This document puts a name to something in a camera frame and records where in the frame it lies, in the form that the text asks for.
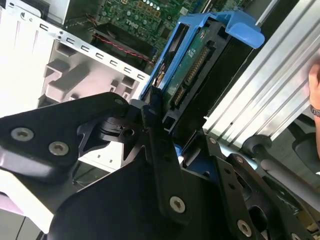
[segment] circuit board component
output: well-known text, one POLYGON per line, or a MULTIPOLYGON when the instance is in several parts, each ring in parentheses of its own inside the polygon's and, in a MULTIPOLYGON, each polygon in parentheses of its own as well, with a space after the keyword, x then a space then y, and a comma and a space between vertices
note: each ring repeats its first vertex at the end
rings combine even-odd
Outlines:
POLYGON ((172 106, 176 107, 179 105, 204 60, 210 52, 214 51, 214 48, 208 44, 206 36, 209 34, 209 28, 203 27, 192 41, 180 65, 172 76, 171 81, 163 92, 165 111, 172 106))
POLYGON ((180 16, 233 10, 244 0, 106 0, 99 22, 113 25, 155 48, 153 61, 163 51, 180 16))

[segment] finger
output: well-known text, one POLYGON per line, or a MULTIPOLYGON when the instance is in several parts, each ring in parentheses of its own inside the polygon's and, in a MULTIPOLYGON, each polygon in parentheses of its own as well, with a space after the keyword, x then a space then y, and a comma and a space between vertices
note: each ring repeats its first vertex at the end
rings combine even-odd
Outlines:
POLYGON ((309 87, 310 90, 314 90, 319 85, 318 75, 320 72, 320 65, 314 64, 309 72, 309 87))

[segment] white metal frame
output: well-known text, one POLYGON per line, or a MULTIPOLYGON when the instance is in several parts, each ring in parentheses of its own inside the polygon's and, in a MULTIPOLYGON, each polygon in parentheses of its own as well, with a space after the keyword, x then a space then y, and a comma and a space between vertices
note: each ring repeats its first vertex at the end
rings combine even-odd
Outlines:
POLYGON ((142 83, 139 85, 144 85, 149 80, 150 76, 143 71, 140 71, 116 57, 99 50, 69 32, 42 20, 27 10, 19 7, 19 5, 17 5, 18 2, 20 2, 20 0, 15 0, 15 4, 13 4, 14 6, 10 6, 4 11, 7 11, 10 15, 16 17, 17 20, 33 25, 37 31, 44 32, 66 46, 142 83))

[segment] black mounting arm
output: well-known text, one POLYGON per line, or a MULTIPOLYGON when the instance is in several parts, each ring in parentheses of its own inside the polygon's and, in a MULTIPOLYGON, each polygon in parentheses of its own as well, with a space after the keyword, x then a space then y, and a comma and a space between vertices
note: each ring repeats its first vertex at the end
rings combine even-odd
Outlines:
POLYGON ((123 167, 69 197, 48 240, 263 240, 254 206, 270 240, 312 239, 242 158, 225 158, 203 132, 188 141, 181 168, 157 89, 149 97, 129 105, 108 92, 0 119, 0 167, 44 183, 65 181, 83 154, 124 143, 123 167))

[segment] green circuit board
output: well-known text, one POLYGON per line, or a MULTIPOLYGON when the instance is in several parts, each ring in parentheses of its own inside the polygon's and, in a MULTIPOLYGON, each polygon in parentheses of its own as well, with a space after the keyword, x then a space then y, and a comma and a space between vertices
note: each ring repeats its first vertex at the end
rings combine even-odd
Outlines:
MULTIPOLYGON (((212 0, 211 12, 233 10, 248 0, 212 0)), ((207 0, 106 0, 100 23, 112 23, 162 53, 180 16, 199 13, 207 0)))

